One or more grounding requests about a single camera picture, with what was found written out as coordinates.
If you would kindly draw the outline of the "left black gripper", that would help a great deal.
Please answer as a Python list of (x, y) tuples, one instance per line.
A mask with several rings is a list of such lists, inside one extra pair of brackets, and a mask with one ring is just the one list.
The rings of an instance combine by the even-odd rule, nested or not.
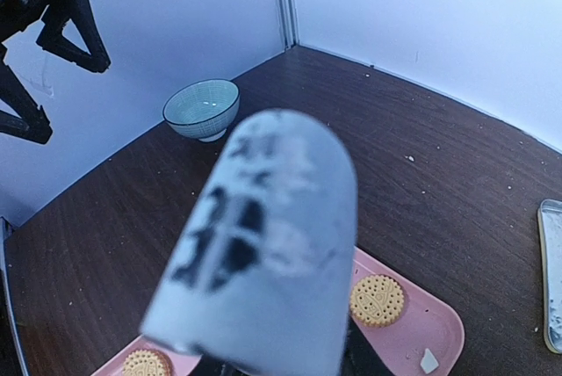
[[(111, 60), (98, 32), (90, 0), (1, 0), (3, 38), (24, 31), (40, 18), (44, 26), (36, 42), (43, 50), (92, 73), (104, 73), (109, 68)], [(78, 31), (85, 49), (64, 36), (68, 23)], [(1, 100), (16, 114), (1, 111), (1, 133), (47, 144), (53, 134), (50, 121), (43, 107), (5, 64), (6, 53), (7, 48), (1, 45)]]

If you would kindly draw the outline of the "metal serving tongs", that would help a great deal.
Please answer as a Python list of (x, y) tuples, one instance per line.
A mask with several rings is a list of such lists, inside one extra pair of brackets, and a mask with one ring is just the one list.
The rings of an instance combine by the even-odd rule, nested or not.
[(336, 375), (356, 239), (340, 139), (302, 112), (255, 113), (222, 149), (140, 332), (251, 375)]

